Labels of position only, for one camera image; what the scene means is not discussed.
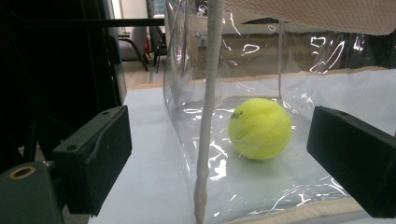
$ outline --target tennis ball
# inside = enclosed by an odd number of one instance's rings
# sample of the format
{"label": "tennis ball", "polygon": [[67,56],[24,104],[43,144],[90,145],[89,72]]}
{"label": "tennis ball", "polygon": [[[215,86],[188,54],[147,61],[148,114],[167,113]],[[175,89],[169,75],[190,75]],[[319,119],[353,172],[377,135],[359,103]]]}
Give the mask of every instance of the tennis ball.
{"label": "tennis ball", "polygon": [[268,160],[288,145],[290,116],[274,101],[253,98],[235,109],[228,123],[228,135],[242,155],[253,160]]}

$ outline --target floor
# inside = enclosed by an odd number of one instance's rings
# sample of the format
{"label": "floor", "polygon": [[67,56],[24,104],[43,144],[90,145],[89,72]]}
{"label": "floor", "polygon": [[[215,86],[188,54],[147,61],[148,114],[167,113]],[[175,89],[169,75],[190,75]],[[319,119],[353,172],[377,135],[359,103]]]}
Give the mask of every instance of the floor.
{"label": "floor", "polygon": [[[127,91],[142,88],[145,84],[154,84],[160,86],[163,84],[163,71],[165,66],[165,57],[162,56],[160,59],[160,66],[157,73],[156,67],[152,64],[152,56],[148,58],[150,64],[147,64],[148,71],[145,70],[141,62],[124,62],[122,63],[123,72],[125,76],[125,84]],[[44,156],[37,148],[36,160],[44,161]],[[90,218],[90,215],[74,215],[70,214],[67,206],[62,211],[64,216],[64,224],[86,224]]]}
{"label": "floor", "polygon": [[125,75],[125,83],[128,91],[141,87],[143,84],[155,83],[162,85],[163,71],[165,68],[165,57],[160,58],[160,66],[157,73],[157,67],[152,64],[152,56],[148,58],[148,72],[146,72],[141,62],[124,62],[122,67]]}

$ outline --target wall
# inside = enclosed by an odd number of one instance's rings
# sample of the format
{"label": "wall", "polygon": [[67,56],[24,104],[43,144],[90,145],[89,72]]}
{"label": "wall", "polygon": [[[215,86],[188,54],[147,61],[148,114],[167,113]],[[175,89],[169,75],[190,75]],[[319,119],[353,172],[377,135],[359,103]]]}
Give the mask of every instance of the wall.
{"label": "wall", "polygon": [[146,0],[121,0],[124,19],[146,19],[148,10]]}

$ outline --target plastic sheet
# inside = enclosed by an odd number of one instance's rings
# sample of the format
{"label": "plastic sheet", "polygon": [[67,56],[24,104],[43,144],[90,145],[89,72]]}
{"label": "plastic sheet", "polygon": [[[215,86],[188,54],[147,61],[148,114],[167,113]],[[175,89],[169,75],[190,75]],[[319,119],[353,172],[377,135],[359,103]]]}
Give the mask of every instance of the plastic sheet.
{"label": "plastic sheet", "polygon": [[[183,146],[191,192],[204,109],[206,9],[200,1],[166,1],[171,38],[163,94]],[[222,22],[205,221],[222,223],[349,198],[306,152],[313,109],[344,110],[394,135],[394,35],[328,31],[231,11],[224,12]],[[282,105],[292,122],[290,143],[268,161],[241,156],[228,136],[233,110],[255,97]]]}

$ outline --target white table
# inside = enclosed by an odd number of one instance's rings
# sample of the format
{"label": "white table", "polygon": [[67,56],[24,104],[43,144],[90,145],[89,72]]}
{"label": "white table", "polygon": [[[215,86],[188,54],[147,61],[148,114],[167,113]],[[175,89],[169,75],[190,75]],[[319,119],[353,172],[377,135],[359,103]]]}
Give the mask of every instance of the white table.
{"label": "white table", "polygon": [[[108,194],[98,217],[101,223],[194,223],[180,145],[163,102],[162,88],[128,91],[132,155]],[[365,212],[319,217],[301,223],[394,223]]]}

